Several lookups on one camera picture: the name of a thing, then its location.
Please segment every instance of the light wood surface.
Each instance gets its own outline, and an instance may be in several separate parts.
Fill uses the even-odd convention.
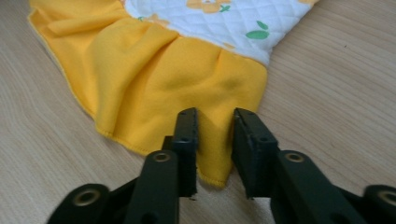
[[[86,183],[115,189],[143,158],[95,132],[27,23],[28,3],[0,1],[0,223],[45,223]],[[337,186],[396,187],[396,2],[321,0],[275,48],[259,115],[281,148],[306,153]],[[273,223],[246,200],[200,183],[180,223]]]

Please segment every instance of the yellow ruffle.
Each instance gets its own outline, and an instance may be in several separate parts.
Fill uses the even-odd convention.
[[[225,186],[233,110],[258,108],[264,66],[131,18],[118,0],[30,3],[30,23],[99,133],[147,155],[173,134],[179,111],[197,107],[199,175]]]

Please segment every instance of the quilted stitching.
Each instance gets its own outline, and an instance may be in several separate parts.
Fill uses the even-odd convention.
[[[232,0],[222,4],[227,10],[206,14],[186,4],[187,0],[126,0],[125,8],[135,18],[156,14],[181,35],[201,38],[264,65],[269,63],[272,48],[311,8],[298,0]],[[266,27],[260,27],[258,21],[268,28],[263,30]],[[256,34],[251,36],[261,35],[261,39],[248,38],[252,31]]]

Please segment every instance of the table surface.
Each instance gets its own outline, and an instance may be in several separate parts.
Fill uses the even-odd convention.
[[[143,158],[105,139],[35,39],[26,1],[0,2],[0,223],[45,223],[72,189],[116,189]],[[275,47],[260,118],[341,188],[396,186],[396,2],[321,0]],[[269,201],[199,183],[180,223],[274,223]]]

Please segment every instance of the yellow fabric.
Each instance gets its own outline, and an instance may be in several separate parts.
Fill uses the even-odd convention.
[[[147,155],[198,108],[199,176],[223,188],[235,107],[255,111],[266,69],[205,41],[131,18],[118,0],[30,0],[29,21],[96,130]]]

